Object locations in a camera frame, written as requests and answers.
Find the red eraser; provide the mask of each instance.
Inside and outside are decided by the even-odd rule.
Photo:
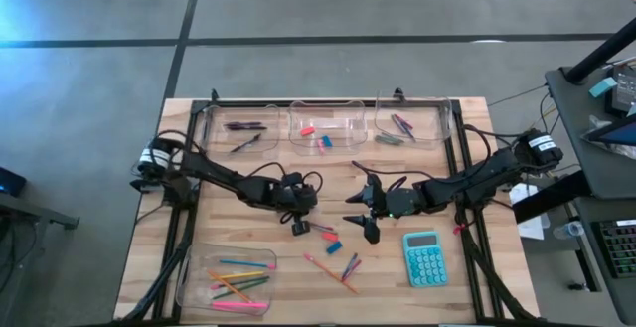
[[[324,240],[328,240],[330,242],[337,242],[338,241],[338,236],[335,234],[331,234],[331,233],[323,233],[322,234],[322,239]]]
[[[307,127],[303,130],[300,131],[300,135],[301,136],[306,136],[306,135],[310,135],[311,133],[315,132],[316,129],[314,127]]]

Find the teal calculator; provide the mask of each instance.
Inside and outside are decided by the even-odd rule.
[[[436,232],[408,233],[402,243],[411,286],[444,286],[448,282],[444,253]]]

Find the calculator screen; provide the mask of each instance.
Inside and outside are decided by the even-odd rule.
[[[437,237],[436,236],[412,237],[412,238],[408,238],[406,241],[408,242],[408,246],[410,247],[436,245]]]

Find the clear tray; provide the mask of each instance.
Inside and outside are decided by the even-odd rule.
[[[300,131],[314,127],[302,136]],[[333,147],[321,151],[319,142],[328,136]],[[358,100],[345,103],[308,103],[294,101],[289,106],[289,141],[300,155],[356,154],[367,141],[365,105]]]
[[[276,255],[269,249],[252,249],[231,246],[192,244],[188,249],[184,268],[179,276],[177,286],[177,303],[183,308],[201,308],[210,310],[207,315],[223,317],[240,317],[245,314],[260,316],[267,312],[267,309],[252,310],[251,312],[228,312],[213,309],[213,301],[223,302],[244,302],[236,294],[231,294],[219,299],[213,299],[216,293],[222,290],[213,290],[212,285],[218,284],[208,275],[208,269],[219,275],[263,271],[263,276],[269,276],[267,283],[242,291],[253,302],[267,303],[271,306],[271,299],[274,293],[275,270],[265,267],[254,267],[237,264],[220,263],[222,258],[240,261],[262,262],[276,266]],[[253,277],[233,278],[230,282],[237,282]]]
[[[409,106],[412,102],[433,102],[430,107]],[[392,114],[407,121],[413,129],[413,137],[408,136],[392,120]],[[383,96],[378,92],[376,99],[376,115],[374,117],[376,134],[382,132],[404,141],[405,146],[415,148],[436,148],[450,137],[453,130],[453,114],[450,99],[447,97],[417,98],[401,102],[390,95]]]
[[[278,141],[280,139],[280,109],[275,105],[264,108],[223,108],[211,106],[207,108],[203,116],[200,144],[205,146],[210,156],[216,159],[232,159],[245,156],[255,158],[275,158],[277,155]],[[207,127],[206,119],[211,119]],[[230,130],[227,124],[230,122],[261,122],[264,130]],[[250,141],[256,134],[260,138],[237,152],[232,152],[236,147]]]

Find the concrete floor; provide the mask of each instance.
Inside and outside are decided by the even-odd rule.
[[[187,2],[0,0],[0,41],[176,39]],[[635,14],[631,0],[199,0],[190,37],[575,35],[616,31]],[[598,44],[197,47],[185,52],[174,95],[215,87],[226,97],[370,96],[400,86],[494,101]],[[128,169],[156,127],[174,55],[174,47],[0,49],[0,120],[11,122],[0,126],[0,166],[29,179],[27,199],[81,216],[74,232],[50,229],[17,325],[110,319],[139,200]],[[636,49],[621,54],[629,55]],[[495,130],[527,128],[543,94],[492,107]],[[561,165],[575,162],[562,126],[554,137]],[[528,260],[544,317],[621,325],[606,293],[563,288],[580,279],[573,253]]]

